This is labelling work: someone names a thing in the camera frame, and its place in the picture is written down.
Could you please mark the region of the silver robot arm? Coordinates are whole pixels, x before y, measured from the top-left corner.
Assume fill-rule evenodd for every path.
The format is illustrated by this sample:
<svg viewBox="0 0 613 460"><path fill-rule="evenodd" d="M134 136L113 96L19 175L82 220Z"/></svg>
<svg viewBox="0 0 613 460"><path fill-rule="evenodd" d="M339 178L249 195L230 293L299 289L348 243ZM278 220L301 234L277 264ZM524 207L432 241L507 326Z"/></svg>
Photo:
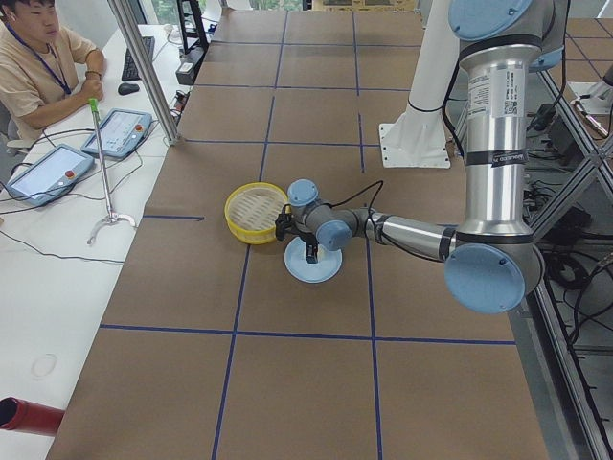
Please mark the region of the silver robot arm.
<svg viewBox="0 0 613 460"><path fill-rule="evenodd" d="M448 24L468 76L465 220L457 227L375 212L335 209L307 179L288 188L276 221L287 271L306 283L333 277L354 237L395 246L444 265L452 296L472 311L517 307L539 283L544 264L524 222L526 83L562 57L566 1L454 1Z"/></svg>

